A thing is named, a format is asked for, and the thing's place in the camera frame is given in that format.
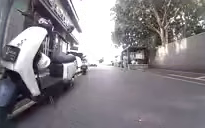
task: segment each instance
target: tree trunk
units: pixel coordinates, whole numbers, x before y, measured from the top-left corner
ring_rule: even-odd
[[[169,38],[169,36],[168,36],[168,30],[166,29],[166,30],[165,30],[165,42],[166,42],[166,44],[169,43],[168,38]]]
[[[160,28],[160,39],[161,39],[161,43],[162,45],[166,44],[166,38],[165,38],[165,31],[163,28]]]

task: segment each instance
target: storefront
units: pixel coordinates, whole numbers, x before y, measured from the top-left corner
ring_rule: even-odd
[[[22,16],[17,9],[22,11],[34,10],[40,17],[50,19],[55,30],[67,41],[65,43],[60,39],[57,40],[61,51],[65,52],[67,48],[70,48],[74,44],[79,44],[76,37],[70,33],[70,31],[76,29],[76,21],[74,22],[72,20],[73,16],[69,15],[71,14],[68,12],[70,10],[66,10],[70,5],[64,5],[61,1],[64,0],[0,0],[0,54],[5,44],[21,33],[25,28],[32,25],[32,22]]]

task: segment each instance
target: parked motorcycle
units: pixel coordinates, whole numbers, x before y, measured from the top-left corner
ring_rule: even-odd
[[[88,64],[87,64],[87,61],[86,59],[82,59],[82,66],[81,66],[81,71],[82,71],[82,74],[83,75],[86,75],[87,71],[88,71]]]
[[[4,47],[2,66],[5,72],[0,80],[0,128],[20,100],[29,98],[38,102],[60,81],[73,85],[77,70],[76,57],[62,52],[48,56],[42,52],[43,44],[53,44],[55,35],[67,42],[53,28],[49,20],[40,18],[36,26],[25,29]]]

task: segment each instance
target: scooter seat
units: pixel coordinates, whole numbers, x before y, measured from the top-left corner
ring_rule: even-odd
[[[52,58],[53,64],[64,64],[64,63],[71,63],[76,60],[76,57],[71,54],[59,53]]]

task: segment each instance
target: sky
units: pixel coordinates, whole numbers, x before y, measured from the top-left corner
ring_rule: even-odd
[[[93,59],[113,59],[117,50],[111,40],[114,21],[111,20],[110,9],[115,0],[81,0],[78,3],[77,13],[83,31],[79,41],[80,50]]]

